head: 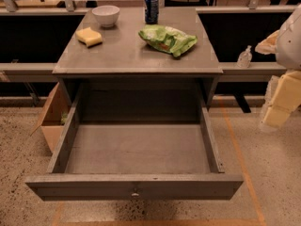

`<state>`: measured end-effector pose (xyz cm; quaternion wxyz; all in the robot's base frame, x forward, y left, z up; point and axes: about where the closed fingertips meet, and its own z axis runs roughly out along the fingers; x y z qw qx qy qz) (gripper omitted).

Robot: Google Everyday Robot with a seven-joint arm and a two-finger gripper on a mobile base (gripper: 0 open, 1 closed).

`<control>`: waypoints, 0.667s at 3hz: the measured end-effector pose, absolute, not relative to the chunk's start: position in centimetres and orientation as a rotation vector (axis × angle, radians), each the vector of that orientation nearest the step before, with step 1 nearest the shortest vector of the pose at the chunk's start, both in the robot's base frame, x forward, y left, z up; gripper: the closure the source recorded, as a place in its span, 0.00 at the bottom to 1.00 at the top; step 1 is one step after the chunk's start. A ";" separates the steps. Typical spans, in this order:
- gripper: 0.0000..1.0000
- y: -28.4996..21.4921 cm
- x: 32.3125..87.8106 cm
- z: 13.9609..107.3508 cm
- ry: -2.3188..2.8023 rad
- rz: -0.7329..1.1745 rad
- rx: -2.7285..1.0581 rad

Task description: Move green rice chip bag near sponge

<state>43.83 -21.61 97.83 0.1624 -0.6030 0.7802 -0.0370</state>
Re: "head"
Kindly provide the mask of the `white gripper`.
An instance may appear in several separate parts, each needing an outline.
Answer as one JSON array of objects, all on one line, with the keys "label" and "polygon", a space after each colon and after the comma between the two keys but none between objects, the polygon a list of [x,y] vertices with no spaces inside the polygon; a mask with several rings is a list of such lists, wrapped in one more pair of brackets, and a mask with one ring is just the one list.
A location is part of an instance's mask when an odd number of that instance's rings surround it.
[{"label": "white gripper", "polygon": [[[255,51],[263,55],[274,54],[278,33],[277,30],[258,43]],[[280,77],[273,76],[265,94],[259,128],[263,132],[278,130],[300,105],[301,72],[288,71]]]}]

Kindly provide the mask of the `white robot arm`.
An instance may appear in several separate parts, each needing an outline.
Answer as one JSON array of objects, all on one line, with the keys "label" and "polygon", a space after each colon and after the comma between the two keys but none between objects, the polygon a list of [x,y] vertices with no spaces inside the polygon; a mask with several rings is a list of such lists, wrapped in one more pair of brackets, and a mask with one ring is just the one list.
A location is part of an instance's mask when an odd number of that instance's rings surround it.
[{"label": "white robot arm", "polygon": [[260,128],[273,132],[280,128],[301,105],[301,5],[299,5],[279,30],[261,41],[255,51],[263,55],[275,54],[277,64],[287,72],[272,79],[266,93]]}]

